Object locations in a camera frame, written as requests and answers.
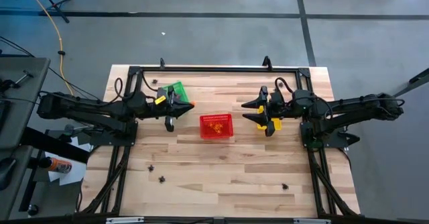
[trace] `green block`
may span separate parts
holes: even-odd
[[[185,88],[183,87],[183,84],[181,81],[178,81],[172,85],[168,85],[168,86],[165,86],[162,88],[168,90],[169,86],[173,86],[173,89],[174,89],[174,92],[176,93],[176,95],[180,96],[179,100],[184,101],[184,102],[189,102],[188,96],[186,95]]]

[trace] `concrete floor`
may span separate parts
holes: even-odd
[[[304,0],[307,13],[343,14],[429,14],[428,3],[429,0]],[[0,9],[16,8],[38,10],[33,0],[0,0]],[[298,13],[296,0],[72,0],[63,8]],[[260,65],[268,55],[275,65],[308,66],[299,19],[71,17],[70,23],[65,24],[57,17],[55,21],[66,51],[66,78],[98,97],[103,97],[112,64],[158,63],[162,57],[167,64]],[[395,93],[429,65],[429,21],[309,19],[308,25],[317,66],[328,67],[336,98]],[[47,18],[0,16],[0,36],[36,56],[51,58],[51,67],[58,70],[58,37]],[[4,45],[0,48],[5,53],[16,53]],[[67,91],[53,74],[48,74],[46,82],[45,91]],[[69,122],[47,121],[33,114],[29,125],[43,131],[59,129]],[[360,128],[351,130],[359,133]],[[355,144],[349,154],[362,214],[416,218],[398,214],[389,203],[389,193],[384,192],[377,174],[377,156],[368,152],[369,144]],[[39,184],[34,203],[42,207],[40,216],[71,213],[77,191],[77,185],[60,188],[55,183]],[[68,201],[58,203],[55,196],[63,193],[69,196]],[[12,217],[24,216],[14,213]]]

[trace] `red plastic basket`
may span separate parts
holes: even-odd
[[[228,138],[234,136],[231,114],[200,116],[202,139]]]

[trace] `yellow cable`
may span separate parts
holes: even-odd
[[[43,11],[45,11],[45,14],[49,17],[50,21],[52,22],[52,25],[54,26],[56,33],[58,34],[58,39],[60,40],[60,50],[62,51],[62,39],[61,39],[61,34],[60,31],[58,30],[58,28],[56,27],[56,24],[54,22],[54,20],[52,19],[51,15],[46,11],[45,7],[42,5],[42,3],[40,3],[39,0],[36,0],[38,2],[38,4],[40,5],[40,7],[43,9]],[[70,85],[68,85],[68,83],[66,82],[66,78],[64,77],[64,73],[62,72],[62,62],[63,62],[63,55],[60,55],[60,73],[62,78],[65,80],[64,83],[66,83],[66,87],[68,88],[68,90],[70,91],[70,93],[74,96],[73,94],[73,90],[70,88]]]

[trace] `orange object in basket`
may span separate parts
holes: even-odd
[[[200,116],[200,135],[203,139],[228,138],[234,136],[231,114]]]

